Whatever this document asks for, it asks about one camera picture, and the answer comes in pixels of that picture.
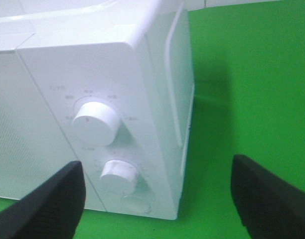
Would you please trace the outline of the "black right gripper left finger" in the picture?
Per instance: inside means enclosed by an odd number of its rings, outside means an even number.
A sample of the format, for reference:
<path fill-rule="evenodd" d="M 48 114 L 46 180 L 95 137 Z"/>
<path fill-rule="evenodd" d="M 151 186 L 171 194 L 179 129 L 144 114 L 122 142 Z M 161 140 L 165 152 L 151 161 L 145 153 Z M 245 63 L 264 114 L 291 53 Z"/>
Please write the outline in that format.
<path fill-rule="evenodd" d="M 0 239 L 71 239 L 84 211 L 86 186 L 80 161 L 0 212 Z"/>

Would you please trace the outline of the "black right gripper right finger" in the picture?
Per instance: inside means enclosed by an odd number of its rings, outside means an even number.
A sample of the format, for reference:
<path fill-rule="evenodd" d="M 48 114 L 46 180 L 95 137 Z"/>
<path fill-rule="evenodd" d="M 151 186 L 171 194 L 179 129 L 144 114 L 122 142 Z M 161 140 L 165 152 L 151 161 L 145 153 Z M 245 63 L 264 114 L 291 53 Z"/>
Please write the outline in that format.
<path fill-rule="evenodd" d="M 305 239 L 305 192 L 251 158 L 232 160 L 231 195 L 253 239 Z"/>

